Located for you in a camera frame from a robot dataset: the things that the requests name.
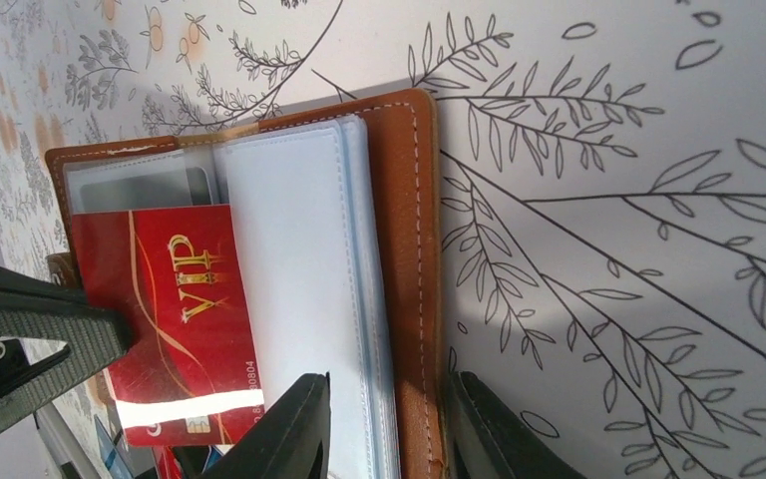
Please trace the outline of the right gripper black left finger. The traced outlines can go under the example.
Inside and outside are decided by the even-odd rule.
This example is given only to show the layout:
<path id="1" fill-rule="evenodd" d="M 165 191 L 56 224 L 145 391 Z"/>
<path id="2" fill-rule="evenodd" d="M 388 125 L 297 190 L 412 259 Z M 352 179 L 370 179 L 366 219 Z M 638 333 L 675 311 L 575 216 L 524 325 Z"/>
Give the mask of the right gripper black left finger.
<path id="1" fill-rule="evenodd" d="M 326 478 L 330 377 L 304 373 L 203 478 Z"/>

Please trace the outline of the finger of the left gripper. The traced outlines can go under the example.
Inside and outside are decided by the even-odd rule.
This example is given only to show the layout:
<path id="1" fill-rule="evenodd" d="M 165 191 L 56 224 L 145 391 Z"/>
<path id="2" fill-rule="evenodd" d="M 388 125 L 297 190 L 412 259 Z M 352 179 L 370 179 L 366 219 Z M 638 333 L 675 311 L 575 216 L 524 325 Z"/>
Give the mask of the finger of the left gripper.
<path id="1" fill-rule="evenodd" d="M 0 266 L 0 434 L 125 356 L 134 335 L 80 289 Z"/>

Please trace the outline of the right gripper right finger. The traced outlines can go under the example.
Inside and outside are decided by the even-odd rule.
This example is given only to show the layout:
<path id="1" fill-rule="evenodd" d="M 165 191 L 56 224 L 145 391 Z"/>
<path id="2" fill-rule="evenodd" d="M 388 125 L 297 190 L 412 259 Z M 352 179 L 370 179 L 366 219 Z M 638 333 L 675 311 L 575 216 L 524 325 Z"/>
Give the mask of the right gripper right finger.
<path id="1" fill-rule="evenodd" d="M 454 478 L 580 478 L 475 373 L 446 386 Z"/>

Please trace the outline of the red VIP card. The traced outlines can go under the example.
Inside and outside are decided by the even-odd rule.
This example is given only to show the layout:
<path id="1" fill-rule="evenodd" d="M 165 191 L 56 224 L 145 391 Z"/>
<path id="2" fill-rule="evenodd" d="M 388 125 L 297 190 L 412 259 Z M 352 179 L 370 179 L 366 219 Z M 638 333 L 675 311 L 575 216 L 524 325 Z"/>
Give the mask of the red VIP card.
<path id="1" fill-rule="evenodd" d="M 135 335 L 107 371 L 128 442 L 238 442 L 264 399 L 229 207 L 77 214 L 72 234 L 89 302 Z"/>

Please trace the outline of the brown leather card holder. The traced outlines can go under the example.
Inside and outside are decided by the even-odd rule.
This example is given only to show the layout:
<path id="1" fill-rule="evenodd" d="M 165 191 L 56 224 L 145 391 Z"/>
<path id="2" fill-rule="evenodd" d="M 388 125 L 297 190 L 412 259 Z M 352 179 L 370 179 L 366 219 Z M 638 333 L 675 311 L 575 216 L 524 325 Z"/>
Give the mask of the brown leather card holder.
<path id="1" fill-rule="evenodd" d="M 203 169 L 205 206 L 230 209 L 263 415 L 302 374 L 327 373 L 326 478 L 447 474 L 438 126 L 426 91 L 212 134 L 52 149 L 45 161 L 83 290 L 77 188 Z"/>

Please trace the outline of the black card bottom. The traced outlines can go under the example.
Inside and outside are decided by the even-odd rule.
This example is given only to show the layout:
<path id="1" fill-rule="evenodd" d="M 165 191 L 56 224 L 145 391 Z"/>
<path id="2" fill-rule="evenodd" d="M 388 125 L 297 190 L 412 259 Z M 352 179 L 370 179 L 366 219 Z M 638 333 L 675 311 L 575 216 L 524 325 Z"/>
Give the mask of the black card bottom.
<path id="1" fill-rule="evenodd" d="M 204 206 L 212 203 L 205 171 L 150 173 L 87 183 L 77 188 L 78 214 Z"/>

